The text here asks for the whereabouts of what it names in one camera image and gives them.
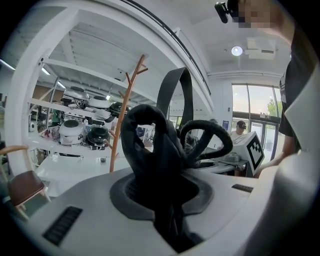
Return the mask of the white metal shelf unit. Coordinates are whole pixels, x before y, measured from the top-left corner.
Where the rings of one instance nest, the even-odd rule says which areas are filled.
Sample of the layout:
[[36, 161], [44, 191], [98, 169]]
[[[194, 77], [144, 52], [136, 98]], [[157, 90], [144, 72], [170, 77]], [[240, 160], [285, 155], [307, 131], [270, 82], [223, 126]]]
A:
[[[42, 106], [60, 110], [65, 114], [75, 115], [82, 119], [88, 117], [93, 120], [112, 121], [111, 117], [113, 115], [107, 110], [94, 108], [92, 111], [86, 111], [32, 97], [26, 98], [25, 101], [26, 106], [22, 116], [26, 119], [29, 118], [29, 114], [37, 106]], [[24, 143], [32, 148], [48, 150], [53, 154], [47, 157], [35, 171], [45, 181], [78, 183], [95, 176], [107, 174], [109, 170], [114, 169], [116, 156], [120, 150], [113, 145], [108, 145], [104, 150], [92, 150], [80, 144], [62, 145], [49, 138], [42, 137], [37, 130], [30, 132], [26, 122], [23, 122], [21, 126]]]

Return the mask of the wooden chair with brown seat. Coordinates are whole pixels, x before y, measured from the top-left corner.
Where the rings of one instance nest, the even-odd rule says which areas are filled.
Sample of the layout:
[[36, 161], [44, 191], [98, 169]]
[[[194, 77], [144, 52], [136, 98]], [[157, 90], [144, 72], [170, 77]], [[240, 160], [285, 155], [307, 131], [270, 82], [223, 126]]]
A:
[[23, 152], [24, 163], [26, 164], [27, 171], [8, 179], [2, 164], [0, 163], [0, 171], [4, 177], [4, 180], [8, 189], [8, 196], [10, 201], [16, 210], [20, 213], [23, 219], [29, 220], [26, 214], [25, 203], [36, 195], [40, 194], [48, 202], [51, 201], [50, 197], [46, 193], [46, 187], [43, 181], [38, 177], [32, 167], [32, 161], [28, 154], [28, 147], [26, 145], [11, 145], [0, 149], [0, 159], [4, 155], [14, 153], [18, 151]]

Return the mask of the black mezzanine railing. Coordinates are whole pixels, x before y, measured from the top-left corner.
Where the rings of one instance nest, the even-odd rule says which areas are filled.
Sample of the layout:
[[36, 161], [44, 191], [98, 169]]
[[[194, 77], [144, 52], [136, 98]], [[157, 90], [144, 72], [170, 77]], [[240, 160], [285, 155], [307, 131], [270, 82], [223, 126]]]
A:
[[133, 1], [133, 0], [120, 0], [123, 3], [135, 8], [139, 12], [143, 13], [147, 17], [151, 18], [154, 22], [156, 22], [163, 30], [165, 30], [172, 38], [173, 40], [179, 45], [179, 47], [183, 50], [183, 52], [187, 55], [188, 59], [191, 61], [195, 69], [197, 70], [198, 74], [200, 75], [209, 95], [211, 96], [211, 90], [208, 86], [208, 83], [205, 80], [205, 77], [200, 70], [198, 64], [196, 63], [196, 60], [193, 58], [190, 51], [186, 48], [185, 44], [181, 41], [181, 39], [178, 37], [177, 33], [174, 32], [167, 24], [165, 24], [159, 17], [157, 17], [155, 14], [153, 14], [151, 11], [149, 11], [147, 8], [143, 7], [141, 4]]

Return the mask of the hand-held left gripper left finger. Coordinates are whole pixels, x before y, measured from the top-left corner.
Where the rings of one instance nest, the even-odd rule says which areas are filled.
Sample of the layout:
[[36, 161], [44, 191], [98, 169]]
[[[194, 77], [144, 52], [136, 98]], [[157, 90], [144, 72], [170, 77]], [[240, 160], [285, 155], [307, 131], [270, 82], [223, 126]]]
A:
[[110, 199], [110, 188], [132, 174], [127, 167], [83, 180], [41, 207], [28, 227], [41, 236], [69, 206], [82, 210], [58, 250], [72, 256], [174, 256], [150, 220], [132, 220]]

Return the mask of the white round helmet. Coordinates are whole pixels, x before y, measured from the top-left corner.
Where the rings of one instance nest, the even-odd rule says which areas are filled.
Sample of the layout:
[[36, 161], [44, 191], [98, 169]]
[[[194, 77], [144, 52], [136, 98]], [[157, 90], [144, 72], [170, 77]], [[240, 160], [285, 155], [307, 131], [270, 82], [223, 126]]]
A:
[[59, 128], [59, 143], [63, 146], [79, 145], [85, 136], [86, 125], [78, 120], [66, 120]]
[[108, 109], [111, 105], [105, 96], [94, 96], [88, 100], [88, 107], [96, 109]]

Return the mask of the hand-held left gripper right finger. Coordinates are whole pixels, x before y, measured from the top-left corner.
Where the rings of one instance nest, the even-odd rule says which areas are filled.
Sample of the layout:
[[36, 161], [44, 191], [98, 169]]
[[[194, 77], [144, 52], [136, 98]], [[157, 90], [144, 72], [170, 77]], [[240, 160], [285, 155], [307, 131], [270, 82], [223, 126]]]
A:
[[190, 232], [203, 242], [181, 256], [244, 256], [251, 229], [239, 219], [239, 213], [251, 194], [233, 185], [253, 188], [257, 181], [199, 169], [187, 170], [185, 177], [201, 184], [199, 194], [183, 209]]

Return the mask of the pink patterned cloth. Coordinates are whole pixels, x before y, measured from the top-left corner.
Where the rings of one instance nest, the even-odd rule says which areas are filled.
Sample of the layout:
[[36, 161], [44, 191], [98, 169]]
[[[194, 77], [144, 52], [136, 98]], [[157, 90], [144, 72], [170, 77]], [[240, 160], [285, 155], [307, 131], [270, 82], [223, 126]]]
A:
[[52, 126], [45, 129], [39, 134], [42, 138], [52, 141], [58, 141], [60, 139], [60, 126]]

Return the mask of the person's black shirt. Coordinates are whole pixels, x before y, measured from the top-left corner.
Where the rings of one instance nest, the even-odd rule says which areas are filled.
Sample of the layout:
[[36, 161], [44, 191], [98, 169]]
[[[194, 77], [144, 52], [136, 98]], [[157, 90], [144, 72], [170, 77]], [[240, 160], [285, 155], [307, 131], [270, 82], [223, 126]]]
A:
[[304, 89], [316, 63], [317, 55], [308, 38], [302, 31], [295, 29], [291, 43], [291, 59], [279, 83], [282, 103], [279, 132], [285, 135], [283, 147], [284, 153], [288, 156], [297, 153], [301, 146], [285, 112]]

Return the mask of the person's right forearm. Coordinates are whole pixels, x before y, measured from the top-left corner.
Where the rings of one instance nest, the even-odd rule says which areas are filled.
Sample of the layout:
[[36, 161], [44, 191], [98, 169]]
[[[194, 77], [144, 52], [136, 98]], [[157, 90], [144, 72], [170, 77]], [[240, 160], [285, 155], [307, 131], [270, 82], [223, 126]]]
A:
[[255, 173], [255, 177], [256, 178], [259, 178], [261, 172], [266, 169], [266, 168], [269, 168], [269, 167], [274, 167], [274, 166], [277, 166], [281, 163], [281, 161], [287, 157], [287, 154], [285, 152], [281, 152], [277, 157], [275, 157], [273, 160], [265, 163], [265, 164], [262, 164], [256, 171]]

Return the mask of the brown wooden coat rack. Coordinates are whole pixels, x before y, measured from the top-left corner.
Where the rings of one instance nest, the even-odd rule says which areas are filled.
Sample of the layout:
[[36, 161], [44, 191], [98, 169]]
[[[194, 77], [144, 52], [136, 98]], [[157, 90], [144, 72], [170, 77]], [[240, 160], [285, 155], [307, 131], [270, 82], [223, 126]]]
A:
[[117, 121], [117, 124], [115, 127], [115, 132], [109, 131], [109, 134], [110, 134], [111, 138], [113, 139], [112, 144], [109, 144], [109, 143], [107, 144], [109, 149], [111, 150], [111, 156], [109, 159], [109, 173], [114, 172], [115, 161], [119, 157], [119, 154], [117, 153], [117, 147], [118, 147], [118, 142], [119, 142], [120, 135], [121, 135], [121, 125], [122, 125], [122, 122], [125, 117], [128, 102], [129, 102], [134, 84], [136, 82], [137, 76], [139, 74], [142, 74], [142, 73], [148, 71], [147, 66], [144, 64], [145, 59], [146, 59], [146, 55], [142, 54], [136, 64], [136, 66], [135, 66], [135, 69], [134, 69], [132, 75], [129, 75], [128, 72], [125, 73], [125, 77], [126, 77], [128, 86], [127, 86], [127, 89], [125, 91], [124, 96], [122, 96], [123, 101], [121, 104], [120, 113], [118, 115], [118, 121]]

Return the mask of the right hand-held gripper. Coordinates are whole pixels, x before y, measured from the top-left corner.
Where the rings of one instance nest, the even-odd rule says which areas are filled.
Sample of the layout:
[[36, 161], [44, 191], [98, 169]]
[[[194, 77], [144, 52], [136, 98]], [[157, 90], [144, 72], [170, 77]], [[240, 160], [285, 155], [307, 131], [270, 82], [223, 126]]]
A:
[[200, 170], [205, 172], [222, 174], [236, 170], [239, 167], [247, 167], [246, 176], [254, 177], [257, 168], [265, 158], [260, 139], [255, 131], [243, 134], [233, 140], [233, 148], [224, 160], [206, 160], [199, 165]]

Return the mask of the black round helmet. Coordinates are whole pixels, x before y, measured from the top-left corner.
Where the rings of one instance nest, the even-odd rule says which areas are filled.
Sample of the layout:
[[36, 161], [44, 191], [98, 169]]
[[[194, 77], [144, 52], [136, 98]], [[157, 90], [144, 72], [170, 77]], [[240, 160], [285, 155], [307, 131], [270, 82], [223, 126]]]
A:
[[109, 130], [104, 126], [92, 125], [87, 133], [87, 141], [96, 147], [108, 147], [110, 143]]
[[121, 102], [112, 102], [108, 108], [110, 115], [118, 118], [122, 110], [122, 103]]

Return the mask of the black bag with straps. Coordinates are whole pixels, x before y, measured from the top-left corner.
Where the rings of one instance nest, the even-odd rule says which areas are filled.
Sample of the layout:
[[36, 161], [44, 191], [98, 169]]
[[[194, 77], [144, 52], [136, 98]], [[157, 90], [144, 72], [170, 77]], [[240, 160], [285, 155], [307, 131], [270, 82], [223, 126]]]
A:
[[151, 221], [178, 253], [200, 244], [186, 217], [202, 213], [212, 188], [186, 173], [201, 160], [233, 149], [229, 134], [214, 120], [196, 120], [193, 87], [186, 67], [164, 77], [156, 106], [132, 108], [121, 124], [121, 144], [133, 173], [110, 189], [113, 205], [132, 220]]

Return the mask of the white ceiling air conditioner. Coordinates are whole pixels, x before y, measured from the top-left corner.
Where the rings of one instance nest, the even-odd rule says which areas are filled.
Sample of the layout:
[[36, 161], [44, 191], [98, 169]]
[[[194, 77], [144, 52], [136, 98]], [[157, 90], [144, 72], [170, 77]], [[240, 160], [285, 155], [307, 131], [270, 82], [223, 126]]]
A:
[[263, 37], [248, 37], [244, 53], [249, 59], [273, 60], [276, 56], [276, 41]]

